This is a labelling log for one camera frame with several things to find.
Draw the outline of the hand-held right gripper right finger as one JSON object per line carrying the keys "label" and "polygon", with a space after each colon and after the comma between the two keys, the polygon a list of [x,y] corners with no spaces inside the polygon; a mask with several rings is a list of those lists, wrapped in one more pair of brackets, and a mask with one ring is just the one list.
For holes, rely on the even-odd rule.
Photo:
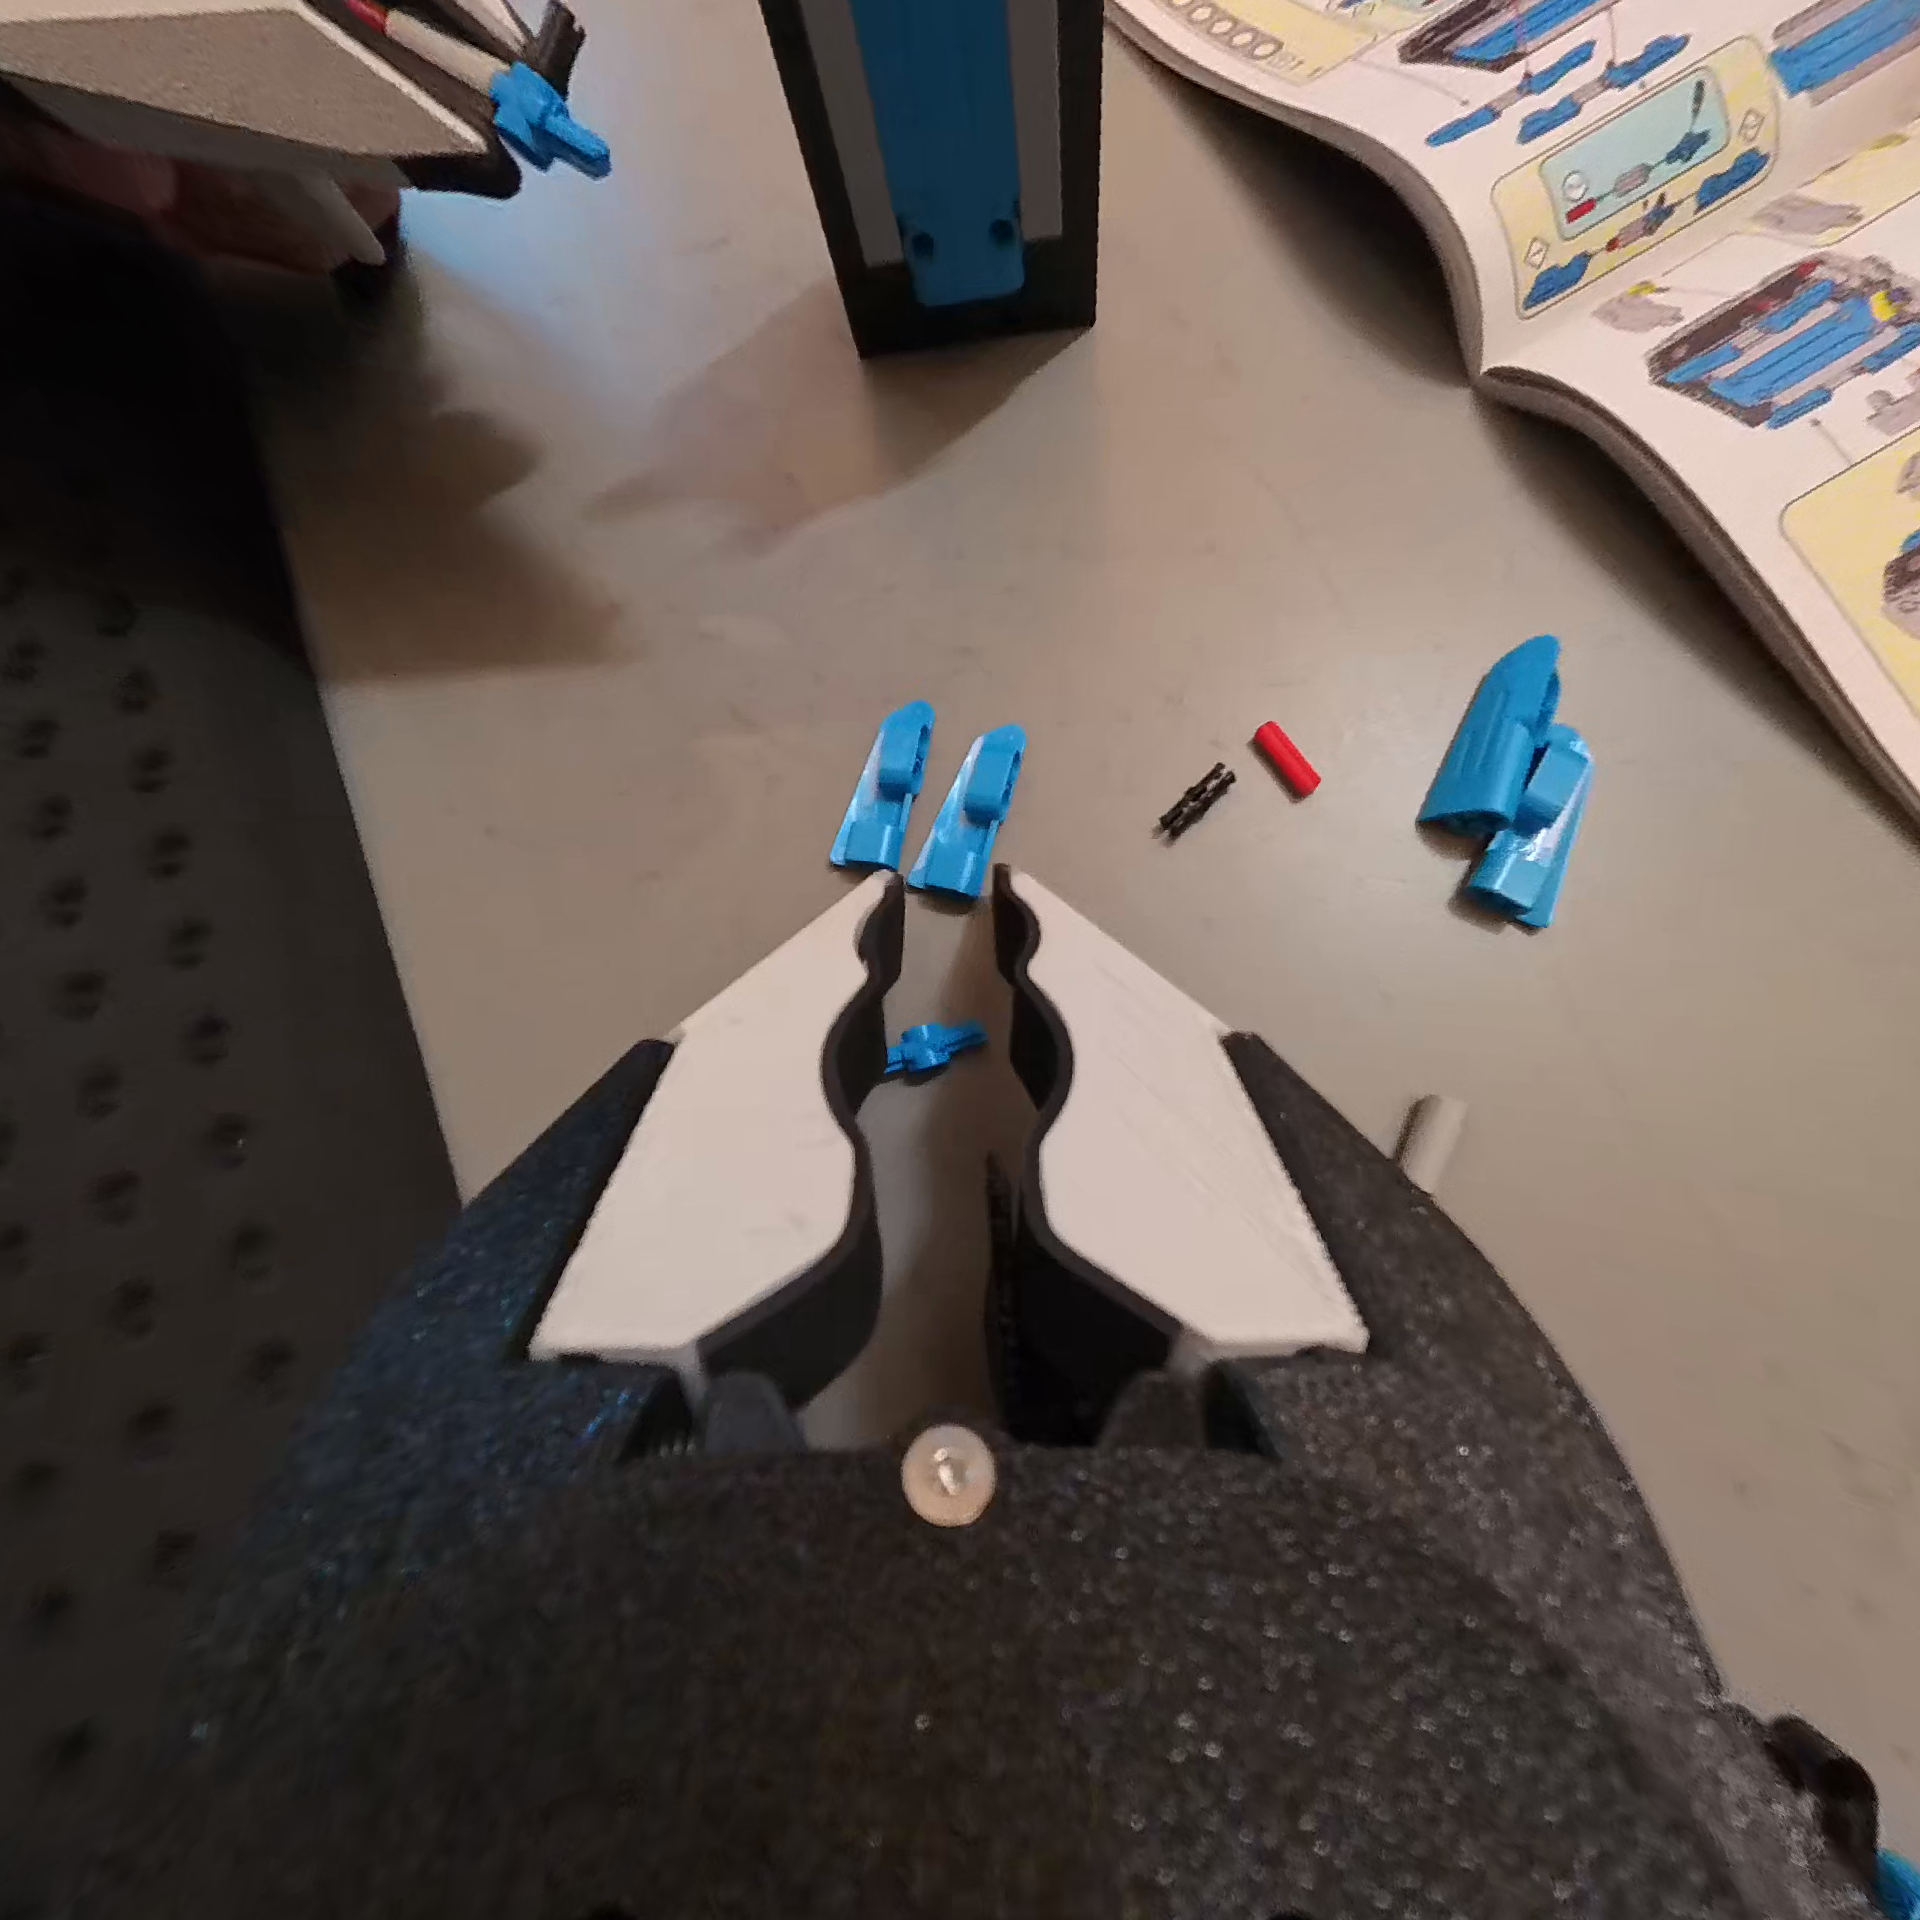
{"label": "hand-held right gripper right finger", "polygon": [[1031,870],[992,876],[1009,1054],[1034,1106],[1014,1327],[1073,1410],[1136,1379],[1363,1357],[1373,1335],[1250,1079],[1256,1036]]}

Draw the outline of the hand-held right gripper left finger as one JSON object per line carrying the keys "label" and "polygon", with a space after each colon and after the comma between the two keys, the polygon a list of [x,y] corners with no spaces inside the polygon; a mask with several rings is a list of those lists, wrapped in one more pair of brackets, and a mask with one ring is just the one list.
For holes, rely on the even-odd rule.
{"label": "hand-held right gripper left finger", "polygon": [[878,1325],[859,1106],[883,1075],[904,881],[878,870],[685,1018],[531,1332],[536,1361],[664,1365],[819,1401]]}

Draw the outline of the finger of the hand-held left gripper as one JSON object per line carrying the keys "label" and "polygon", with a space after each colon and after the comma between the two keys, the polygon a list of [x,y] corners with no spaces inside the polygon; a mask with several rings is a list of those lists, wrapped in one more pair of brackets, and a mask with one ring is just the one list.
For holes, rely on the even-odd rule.
{"label": "finger of the hand-held left gripper", "polygon": [[584,22],[567,3],[410,3],[470,45],[520,59],[547,82],[573,80]]}
{"label": "finger of the hand-held left gripper", "polygon": [[4,90],[114,150],[403,174],[504,150],[480,105],[307,3],[4,3]]}

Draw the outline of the blue grey axle assembly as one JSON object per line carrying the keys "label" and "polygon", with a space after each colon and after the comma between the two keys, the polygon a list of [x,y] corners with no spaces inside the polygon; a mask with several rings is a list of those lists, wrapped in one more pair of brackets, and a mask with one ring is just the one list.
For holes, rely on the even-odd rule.
{"label": "blue grey axle assembly", "polygon": [[567,98],[522,59],[496,67],[488,98],[496,134],[534,170],[561,163],[591,179],[613,174],[610,138],[576,121]]}

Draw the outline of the blue curved brick panel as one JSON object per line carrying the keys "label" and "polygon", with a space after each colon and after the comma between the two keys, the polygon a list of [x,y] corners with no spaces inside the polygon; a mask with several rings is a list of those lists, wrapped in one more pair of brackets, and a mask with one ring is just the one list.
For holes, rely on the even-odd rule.
{"label": "blue curved brick panel", "polygon": [[977,901],[983,894],[1025,755],[1027,736],[1021,726],[997,726],[972,740],[908,873],[908,888],[949,901]]}
{"label": "blue curved brick panel", "polygon": [[901,867],[910,813],[927,783],[936,720],[936,707],[927,699],[910,699],[881,720],[831,841],[835,867]]}

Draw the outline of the grey desk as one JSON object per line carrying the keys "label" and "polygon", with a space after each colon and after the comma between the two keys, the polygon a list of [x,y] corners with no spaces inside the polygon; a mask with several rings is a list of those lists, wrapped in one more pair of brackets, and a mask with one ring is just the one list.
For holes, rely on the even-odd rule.
{"label": "grey desk", "polygon": [[[615,174],[412,195],[369,319],[259,348],[301,624],[445,1139],[490,1180],[814,920],[881,716],[1002,859],[1383,1147],[1594,1397],[1716,1660],[1918,1855],[1918,840],[1586,438],[1481,395],[1366,168],[1104,59],[1101,318],[863,360],[754,3],[592,8]],[[1417,828],[1560,638],[1556,920]],[[1251,749],[1322,773],[1294,801]],[[1157,817],[1236,786],[1177,841]]]}

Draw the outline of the person's left hand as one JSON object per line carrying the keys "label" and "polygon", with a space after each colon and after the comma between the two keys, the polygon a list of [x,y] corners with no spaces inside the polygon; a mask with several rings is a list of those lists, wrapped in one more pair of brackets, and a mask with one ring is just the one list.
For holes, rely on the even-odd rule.
{"label": "person's left hand", "polygon": [[403,190],[348,179],[319,207],[263,174],[92,143],[53,121],[4,109],[4,190],[88,207],[196,259],[296,275],[391,269]]}

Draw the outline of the grey bush brick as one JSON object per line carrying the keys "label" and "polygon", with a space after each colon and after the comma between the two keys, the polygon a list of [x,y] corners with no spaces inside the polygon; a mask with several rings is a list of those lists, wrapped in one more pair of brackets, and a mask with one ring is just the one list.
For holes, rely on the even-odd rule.
{"label": "grey bush brick", "polygon": [[1424,1198],[1438,1200],[1468,1132],[1471,1106],[1454,1092],[1424,1092],[1410,1102],[1396,1167]]}

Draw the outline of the black blue brick model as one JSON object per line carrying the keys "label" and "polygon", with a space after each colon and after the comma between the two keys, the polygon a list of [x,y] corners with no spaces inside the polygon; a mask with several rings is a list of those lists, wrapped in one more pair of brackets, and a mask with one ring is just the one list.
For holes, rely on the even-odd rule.
{"label": "black blue brick model", "polygon": [[1104,3],[762,3],[865,360],[1097,319]]}

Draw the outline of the black perforated panel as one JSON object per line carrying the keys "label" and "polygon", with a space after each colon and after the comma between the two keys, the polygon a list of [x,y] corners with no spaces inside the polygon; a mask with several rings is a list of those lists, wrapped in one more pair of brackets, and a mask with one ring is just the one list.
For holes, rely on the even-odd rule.
{"label": "black perforated panel", "polygon": [[166,1674],[457,1206],[233,336],[4,220],[4,1916],[68,1916]]}

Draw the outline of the instruction booklet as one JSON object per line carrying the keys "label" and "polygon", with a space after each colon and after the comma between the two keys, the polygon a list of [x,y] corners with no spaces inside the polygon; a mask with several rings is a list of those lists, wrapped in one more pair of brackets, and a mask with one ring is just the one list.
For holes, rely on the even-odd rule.
{"label": "instruction booklet", "polygon": [[1918,813],[1918,3],[1111,3],[1389,179],[1476,386],[1628,468]]}

